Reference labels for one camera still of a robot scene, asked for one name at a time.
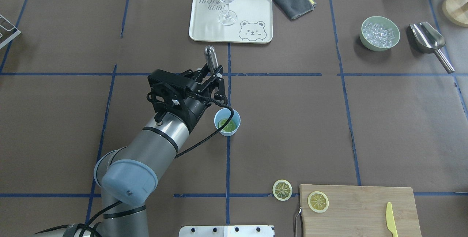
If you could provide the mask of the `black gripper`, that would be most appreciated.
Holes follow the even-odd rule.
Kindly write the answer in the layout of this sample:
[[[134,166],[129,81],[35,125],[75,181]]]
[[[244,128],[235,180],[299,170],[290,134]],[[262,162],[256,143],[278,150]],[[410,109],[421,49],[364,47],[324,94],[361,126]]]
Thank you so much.
[[[206,108],[210,106],[212,102],[210,101],[211,98],[225,105],[229,103],[225,92],[224,79],[222,78],[223,72],[224,67],[222,65],[215,68],[213,72],[209,69],[208,65],[197,70],[186,70],[183,72],[184,77],[197,82],[197,90],[189,93],[188,98],[185,99],[189,110],[189,122],[185,123],[180,119],[187,127],[189,133],[193,131]]]

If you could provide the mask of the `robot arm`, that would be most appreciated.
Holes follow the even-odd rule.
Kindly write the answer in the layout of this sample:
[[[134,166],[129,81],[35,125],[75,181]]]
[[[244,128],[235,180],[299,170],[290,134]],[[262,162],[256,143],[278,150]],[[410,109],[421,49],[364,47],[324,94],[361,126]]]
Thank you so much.
[[[148,76],[147,100],[155,115],[126,147],[104,155],[95,165],[103,209],[87,223],[42,230],[36,237],[147,237],[146,200],[205,110],[228,108],[222,65],[205,65],[180,74],[156,70]]]

